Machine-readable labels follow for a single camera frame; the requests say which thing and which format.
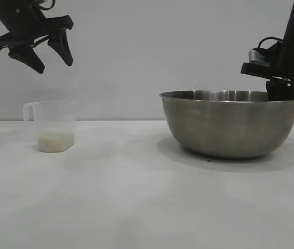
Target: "plastic measuring cup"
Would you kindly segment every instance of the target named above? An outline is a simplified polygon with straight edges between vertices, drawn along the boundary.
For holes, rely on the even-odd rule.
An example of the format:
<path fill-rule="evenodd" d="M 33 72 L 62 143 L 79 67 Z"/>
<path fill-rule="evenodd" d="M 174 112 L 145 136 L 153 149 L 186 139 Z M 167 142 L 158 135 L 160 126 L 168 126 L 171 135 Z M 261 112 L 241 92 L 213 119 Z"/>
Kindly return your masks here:
<path fill-rule="evenodd" d="M 38 150 L 62 152 L 75 143 L 76 105 L 71 101 L 43 101 L 26 103 L 23 119 L 28 121 L 33 108 Z"/>

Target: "mixing bowl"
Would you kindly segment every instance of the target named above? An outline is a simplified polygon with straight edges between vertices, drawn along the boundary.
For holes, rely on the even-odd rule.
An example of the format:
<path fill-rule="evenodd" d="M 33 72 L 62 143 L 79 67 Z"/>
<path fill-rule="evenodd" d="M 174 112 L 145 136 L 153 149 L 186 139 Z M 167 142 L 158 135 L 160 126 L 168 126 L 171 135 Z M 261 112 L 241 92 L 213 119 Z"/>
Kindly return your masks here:
<path fill-rule="evenodd" d="M 176 91 L 160 94 L 170 131 L 185 148 L 213 157 L 267 155 L 294 125 L 294 100 L 266 92 Z"/>

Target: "white table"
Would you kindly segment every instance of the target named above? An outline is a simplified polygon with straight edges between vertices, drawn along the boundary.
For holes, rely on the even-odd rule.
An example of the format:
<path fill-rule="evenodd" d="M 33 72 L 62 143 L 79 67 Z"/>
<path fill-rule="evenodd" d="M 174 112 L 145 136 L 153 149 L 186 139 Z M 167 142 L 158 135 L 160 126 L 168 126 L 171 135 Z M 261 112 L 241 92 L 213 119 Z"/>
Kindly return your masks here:
<path fill-rule="evenodd" d="M 0 249 L 294 248 L 294 130 L 251 161 L 189 154 L 165 121 L 77 133 L 46 154 L 32 123 L 0 122 Z"/>

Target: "measuring cup handle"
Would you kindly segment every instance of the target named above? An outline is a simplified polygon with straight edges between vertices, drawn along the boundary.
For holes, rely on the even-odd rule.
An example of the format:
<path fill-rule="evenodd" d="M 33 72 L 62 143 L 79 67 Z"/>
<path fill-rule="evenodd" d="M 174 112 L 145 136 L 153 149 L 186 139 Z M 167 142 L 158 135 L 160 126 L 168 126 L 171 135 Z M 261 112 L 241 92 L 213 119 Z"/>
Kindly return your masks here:
<path fill-rule="evenodd" d="M 34 109 L 34 107 L 38 104 L 39 104 L 39 102 L 33 102 L 33 103 L 26 103 L 23 106 L 23 120 L 24 121 L 29 120 L 31 107 Z"/>

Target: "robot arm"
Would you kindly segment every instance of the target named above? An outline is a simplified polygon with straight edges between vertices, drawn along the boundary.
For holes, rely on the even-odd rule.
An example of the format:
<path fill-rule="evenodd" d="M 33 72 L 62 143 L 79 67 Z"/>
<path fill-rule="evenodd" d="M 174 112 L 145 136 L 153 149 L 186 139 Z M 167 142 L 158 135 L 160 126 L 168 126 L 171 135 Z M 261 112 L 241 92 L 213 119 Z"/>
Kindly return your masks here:
<path fill-rule="evenodd" d="M 0 0 L 0 21 L 9 30 L 9 33 L 0 37 L 0 51 L 8 48 L 11 58 L 40 74 L 44 72 L 45 66 L 33 48 L 46 40 L 68 66 L 73 63 L 66 36 L 66 30 L 72 29 L 73 21 L 69 16 L 46 18 L 41 9 L 48 9 L 39 5 L 44 1 Z"/>
<path fill-rule="evenodd" d="M 264 40 L 277 43 L 268 49 L 261 48 Z M 294 5 L 284 39 L 268 37 L 249 52 L 249 63 L 244 63 L 241 73 L 266 78 L 271 101 L 294 99 Z"/>

